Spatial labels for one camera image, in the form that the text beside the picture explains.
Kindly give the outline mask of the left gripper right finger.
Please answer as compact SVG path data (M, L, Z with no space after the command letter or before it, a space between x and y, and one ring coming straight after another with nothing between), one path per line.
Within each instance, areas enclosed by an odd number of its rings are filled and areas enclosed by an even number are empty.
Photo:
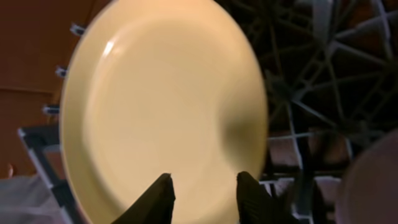
M240 224L298 224L289 212L280 208L266 189L243 171L237 175L236 200Z

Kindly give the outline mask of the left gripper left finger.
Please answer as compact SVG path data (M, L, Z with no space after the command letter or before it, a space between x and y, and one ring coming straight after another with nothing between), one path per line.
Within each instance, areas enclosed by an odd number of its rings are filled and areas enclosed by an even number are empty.
M112 224L171 224L175 192L171 174L161 174Z

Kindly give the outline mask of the pink round bowl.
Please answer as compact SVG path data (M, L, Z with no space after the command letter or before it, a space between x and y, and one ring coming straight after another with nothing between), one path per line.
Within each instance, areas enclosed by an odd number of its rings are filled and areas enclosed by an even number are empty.
M340 224L397 224L397 130L363 151L341 181L335 204Z

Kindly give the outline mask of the yellow round plate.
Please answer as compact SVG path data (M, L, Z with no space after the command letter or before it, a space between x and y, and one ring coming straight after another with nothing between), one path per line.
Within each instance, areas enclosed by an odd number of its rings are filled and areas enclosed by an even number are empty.
M90 223L111 223L163 173L173 223L237 223L236 176L262 173L267 100L257 58L212 0L114 1L68 68L60 135Z

